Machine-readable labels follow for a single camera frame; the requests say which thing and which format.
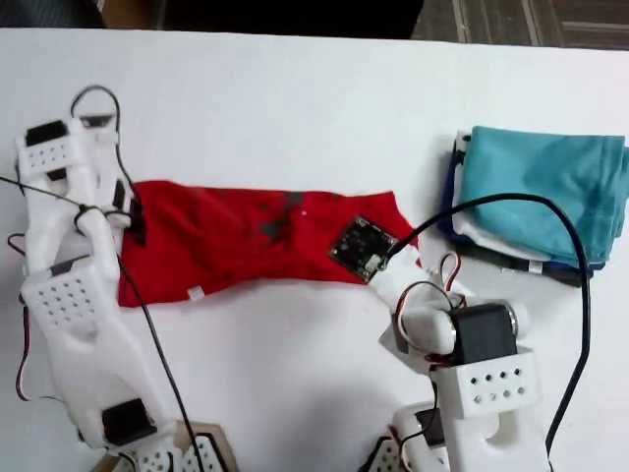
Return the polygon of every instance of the perforated plate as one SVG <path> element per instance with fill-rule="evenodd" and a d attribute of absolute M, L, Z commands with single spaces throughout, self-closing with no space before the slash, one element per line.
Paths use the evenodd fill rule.
<path fill-rule="evenodd" d="M 71 138 L 68 136 L 22 148 L 20 158 L 25 177 L 50 172 L 75 162 Z"/>
<path fill-rule="evenodd" d="M 171 464 L 173 453 L 168 449 L 153 450 L 141 457 L 132 452 L 130 456 L 136 461 L 137 468 L 129 460 L 121 457 L 112 472 L 170 472 L 177 470 L 171 467 L 174 465 Z"/>
<path fill-rule="evenodd" d="M 220 460 L 218 460 L 216 450 L 209 438 L 205 436 L 196 436 L 195 439 L 197 440 L 197 446 L 199 447 L 204 472 L 226 472 L 225 469 L 223 469 Z M 197 457 L 195 456 L 195 451 L 192 446 L 190 446 L 188 451 L 184 454 L 181 463 L 182 472 L 200 472 Z"/>
<path fill-rule="evenodd" d="M 405 472 L 400 464 L 399 448 L 395 439 L 391 436 L 381 437 L 360 472 Z"/>
<path fill-rule="evenodd" d="M 35 279 L 25 283 L 23 296 L 44 331 L 69 329 L 77 336 L 84 336 L 95 330 L 97 307 L 90 263 L 90 259 L 83 259 L 77 263 L 85 265 L 83 267 L 40 283 Z"/>
<path fill-rule="evenodd" d="M 455 368 L 440 369 L 442 400 L 460 418 L 500 413 L 532 405 L 541 398 L 532 352 Z"/>

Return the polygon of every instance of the white label tag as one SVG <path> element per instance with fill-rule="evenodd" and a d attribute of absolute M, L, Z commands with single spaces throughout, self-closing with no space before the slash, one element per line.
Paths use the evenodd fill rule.
<path fill-rule="evenodd" d="M 205 296 L 203 289 L 200 286 L 196 286 L 188 289 L 188 296 L 193 302 L 202 299 Z"/>
<path fill-rule="evenodd" d="M 543 271 L 543 263 L 541 263 L 540 261 L 529 262 L 529 272 L 542 273 L 542 271 Z"/>

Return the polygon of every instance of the gray carpet floor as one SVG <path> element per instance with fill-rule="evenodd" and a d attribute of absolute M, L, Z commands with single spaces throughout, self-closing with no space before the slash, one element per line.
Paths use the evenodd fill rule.
<path fill-rule="evenodd" d="M 426 0 L 413 39 L 629 50 L 629 0 Z"/>

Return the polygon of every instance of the stack of folded clothes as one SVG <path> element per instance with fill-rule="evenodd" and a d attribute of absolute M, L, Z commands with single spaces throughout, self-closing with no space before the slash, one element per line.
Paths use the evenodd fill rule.
<path fill-rule="evenodd" d="M 555 202 L 577 229 L 592 276 L 604 267 L 622 231 L 629 196 L 629 148 L 621 136 L 561 136 L 485 127 L 459 134 L 442 208 L 506 192 Z M 496 202 L 457 213 L 439 227 L 460 254 L 580 284 L 570 237 L 545 206 Z"/>

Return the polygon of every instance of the wire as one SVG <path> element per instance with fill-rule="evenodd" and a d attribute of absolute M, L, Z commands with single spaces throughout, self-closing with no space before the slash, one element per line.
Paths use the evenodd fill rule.
<path fill-rule="evenodd" d="M 142 200 L 140 198 L 140 194 L 138 193 L 138 189 L 136 188 L 136 184 L 132 180 L 131 176 L 129 175 L 129 172 L 127 172 L 127 168 L 125 167 L 125 165 L 122 162 L 122 155 L 121 155 L 121 152 L 120 152 L 120 140 L 121 140 L 121 138 L 120 138 L 120 118 L 121 118 L 121 112 L 120 112 L 120 102 L 118 101 L 118 97 L 116 96 L 116 94 L 113 91 L 111 91 L 111 89 L 109 89 L 109 88 L 107 88 L 105 86 L 101 86 L 101 85 L 87 86 L 83 90 L 81 90 L 79 93 L 77 93 L 77 95 L 72 100 L 72 104 L 70 105 L 70 116 L 75 118 L 75 111 L 76 111 L 77 105 L 91 91 L 103 91 L 104 93 L 109 95 L 109 97 L 114 102 L 114 106 L 116 108 L 116 125 L 115 125 L 115 127 L 116 127 L 116 134 L 118 135 L 118 140 L 116 141 L 116 160 L 118 161 L 118 166 L 120 167 L 120 170 L 122 171 L 122 173 L 124 174 L 125 178 L 127 179 L 127 182 L 129 183 L 129 187 L 131 188 L 131 191 L 134 193 L 136 199 L 138 200 L 138 204 L 139 204 L 140 208 L 142 208 L 143 207 L 142 206 Z"/>
<path fill-rule="evenodd" d="M 24 393 L 24 387 L 23 387 L 24 370 L 26 368 L 27 359 L 29 358 L 29 352 L 30 352 L 30 320 L 29 320 L 29 309 L 26 306 L 24 306 L 23 308 L 22 321 L 23 321 L 23 326 L 24 326 L 24 350 L 22 352 L 22 360 L 20 361 L 18 372 L 16 373 L 16 394 L 18 395 L 18 398 L 21 401 L 33 401 L 32 398 L 29 398 Z M 61 404 L 65 404 L 62 400 L 52 395 L 41 395 L 41 396 L 38 396 L 36 399 L 54 400 Z"/>
<path fill-rule="evenodd" d="M 404 438 L 399 445 L 399 449 L 400 449 L 400 464 L 402 465 L 402 467 L 404 468 L 404 470 L 409 471 L 409 468 L 406 466 L 406 461 L 404 460 L 404 445 L 414 439 L 414 438 L 418 438 L 419 436 L 423 436 L 425 435 L 428 430 L 430 428 L 432 428 L 432 425 L 434 424 L 434 420 L 436 420 L 436 405 L 437 405 L 437 401 L 438 401 L 438 392 L 437 392 L 437 386 L 435 382 L 431 382 L 432 383 L 432 392 L 434 393 L 434 405 L 432 406 L 432 414 L 430 415 L 430 419 L 428 420 L 427 424 L 420 430 L 417 431 L 416 433 L 413 433 L 412 435 L 407 436 L 406 438 Z"/>
<path fill-rule="evenodd" d="M 7 237 L 7 244 L 11 247 L 11 249 L 13 249 L 17 253 L 25 257 L 27 253 L 22 248 L 16 246 L 16 244 L 13 242 L 13 239 L 17 237 L 24 238 L 24 233 L 11 233 Z M 20 302 L 23 303 L 24 305 L 24 301 L 22 300 L 22 297 L 20 297 Z M 23 333 L 24 333 L 24 349 L 22 351 L 22 359 L 20 360 L 18 371 L 16 372 L 16 394 L 21 401 L 32 401 L 32 398 L 29 398 L 24 393 L 24 386 L 23 386 L 24 370 L 27 366 L 27 360 L 29 359 L 29 352 L 30 352 L 30 316 L 29 316 L 29 308 L 26 305 L 23 306 L 22 324 L 23 324 Z M 59 403 L 65 404 L 62 400 L 52 395 L 41 395 L 41 396 L 38 396 L 36 399 L 54 400 L 54 401 L 58 401 Z"/>
<path fill-rule="evenodd" d="M 16 243 L 13 242 L 14 238 L 24 238 L 24 233 L 11 233 L 9 236 L 7 236 L 7 244 L 16 253 L 21 254 L 22 256 L 25 257 L 27 255 L 27 253 L 25 252 L 24 249 L 22 249 L 21 247 L 17 246 Z"/>
<path fill-rule="evenodd" d="M 54 197 L 55 199 L 63 200 L 65 202 L 68 202 L 69 204 L 73 204 L 73 205 L 76 205 L 76 206 L 80 205 L 79 202 L 76 202 L 76 201 L 74 201 L 72 199 L 69 199 L 68 197 L 64 197 L 63 195 L 55 194 L 54 192 L 50 192 L 50 191 L 45 190 L 45 189 L 39 189 L 37 187 L 33 187 L 31 185 L 25 184 L 25 183 L 20 182 L 18 180 L 11 179 L 9 177 L 5 177 L 4 175 L 0 175 L 0 181 L 6 182 L 7 184 L 17 185 L 20 189 L 33 190 L 35 192 L 39 192 L 40 194 L 45 194 L 45 195 L 48 195 L 50 197 Z"/>
<path fill-rule="evenodd" d="M 170 386 L 172 387 L 173 392 L 175 393 L 175 397 L 177 398 L 177 403 L 179 404 L 179 409 L 181 410 L 181 414 L 184 418 L 184 424 L 186 425 L 186 430 L 188 430 L 188 436 L 190 436 L 190 439 L 193 442 L 192 447 L 195 450 L 195 456 L 197 457 L 197 462 L 199 463 L 199 469 L 202 472 L 204 470 L 203 462 L 200 458 L 200 452 L 199 452 L 199 447 L 197 446 L 197 441 L 195 441 L 195 433 L 193 432 L 193 428 L 190 424 L 190 420 L 188 419 L 188 414 L 186 413 L 184 402 L 181 399 L 181 394 L 179 393 L 179 388 L 177 387 L 177 383 L 175 382 L 175 379 L 173 378 L 173 375 L 170 372 L 170 367 L 168 366 L 168 361 L 166 361 L 166 356 L 164 355 L 164 351 L 161 347 L 161 343 L 159 342 L 159 338 L 157 337 L 157 331 L 155 330 L 155 325 L 153 324 L 153 320 L 150 317 L 150 312 L 148 311 L 148 307 L 146 306 L 146 303 L 144 302 L 142 295 L 140 295 L 140 290 L 138 289 L 138 286 L 136 285 L 135 281 L 132 279 L 125 265 L 123 264 L 122 259 L 120 259 L 120 256 L 118 255 L 116 256 L 118 257 L 118 266 L 120 266 L 120 270 L 125 275 L 125 278 L 127 278 L 127 281 L 129 282 L 129 285 L 131 286 L 131 289 L 133 290 L 134 294 L 136 295 L 136 298 L 138 299 L 138 302 L 140 303 L 140 306 L 142 307 L 144 317 L 146 318 L 146 323 L 148 324 L 148 329 L 150 330 L 150 335 L 152 336 L 153 342 L 155 344 L 155 348 L 157 349 L 157 355 L 159 356 L 159 359 L 161 360 L 161 364 L 164 367 L 164 372 L 166 373 L 168 382 L 170 382 Z"/>
<path fill-rule="evenodd" d="M 404 306 L 406 305 L 406 299 L 411 293 L 411 290 L 413 290 L 415 287 L 419 285 L 428 285 L 434 288 L 439 293 L 441 293 L 447 300 L 448 305 L 450 306 L 450 310 L 454 309 L 454 306 L 452 305 L 452 301 L 450 300 L 450 297 L 448 297 L 448 294 L 441 287 L 439 287 L 436 283 L 433 283 L 429 280 L 418 280 L 417 282 L 413 282 L 411 285 L 409 285 L 408 287 L 404 289 L 404 291 L 400 295 L 400 298 L 397 301 L 395 312 L 393 312 L 393 320 L 395 321 L 395 324 L 397 325 L 397 329 L 400 332 L 400 335 L 404 338 L 404 340 L 408 342 L 412 348 L 417 349 L 418 351 L 421 351 L 422 349 L 420 349 L 417 345 L 415 345 L 413 341 L 409 338 L 409 335 L 406 332 L 406 329 L 402 323 L 402 312 L 404 310 Z"/>
<path fill-rule="evenodd" d="M 404 239 L 397 242 L 393 247 L 389 250 L 388 254 L 384 258 L 383 262 L 380 264 L 380 269 L 384 269 L 386 267 L 386 263 L 396 254 L 398 254 L 402 249 L 408 246 L 417 236 L 420 235 L 424 230 L 433 226 L 439 220 L 451 216 L 453 214 L 458 213 L 459 211 L 463 211 L 467 208 L 478 207 L 480 205 L 486 205 L 493 202 L 503 202 L 503 201 L 520 201 L 520 202 L 535 202 L 538 204 L 542 204 L 547 206 L 552 210 L 554 214 L 561 220 L 563 226 L 566 228 L 570 236 L 570 240 L 572 241 L 572 245 L 574 246 L 575 253 L 577 256 L 577 261 L 579 262 L 579 274 L 581 278 L 581 301 L 582 301 L 582 309 L 583 309 L 583 320 L 582 320 L 582 333 L 581 333 L 581 353 L 579 355 L 579 359 L 577 360 L 577 364 L 572 372 L 572 376 L 570 377 L 570 381 L 566 386 L 566 389 L 561 397 L 561 401 L 557 407 L 557 410 L 552 418 L 552 422 L 550 423 L 550 427 L 548 428 L 548 433 L 546 434 L 546 451 L 548 455 L 550 455 L 550 450 L 552 449 L 552 443 L 554 442 L 554 438 L 557 434 L 561 421 L 565 416 L 566 410 L 570 404 L 570 400 L 574 395 L 574 392 L 579 383 L 579 379 L 583 375 L 583 371 L 585 370 L 586 364 L 588 362 L 588 357 L 590 355 L 590 344 L 592 337 L 592 316 L 591 316 L 591 301 L 590 301 L 590 279 L 588 278 L 588 258 L 586 256 L 586 252 L 583 248 L 583 243 L 579 238 L 579 233 L 575 229 L 574 225 L 570 221 L 570 218 L 559 208 L 556 204 L 554 204 L 551 200 L 545 199 L 544 197 L 540 197 L 537 195 L 528 195 L 528 194 L 517 194 L 517 193 L 507 193 L 507 194 L 496 194 L 490 195 L 487 197 L 482 197 L 475 200 L 470 200 L 469 202 L 464 202 L 461 205 L 454 206 L 450 209 L 442 211 L 435 216 L 429 218 L 424 223 L 420 224 L 417 228 L 415 228 L 408 236 Z"/>
<path fill-rule="evenodd" d="M 445 276 L 445 272 L 443 270 L 445 268 L 445 263 L 450 258 L 454 258 L 454 268 L 448 273 L 447 276 Z M 439 278 L 441 279 L 441 283 L 443 283 L 443 289 L 446 292 L 452 290 L 452 284 L 459 274 L 459 270 L 461 270 L 461 257 L 454 251 L 449 251 L 445 253 L 445 256 L 441 258 L 441 263 L 439 264 Z"/>

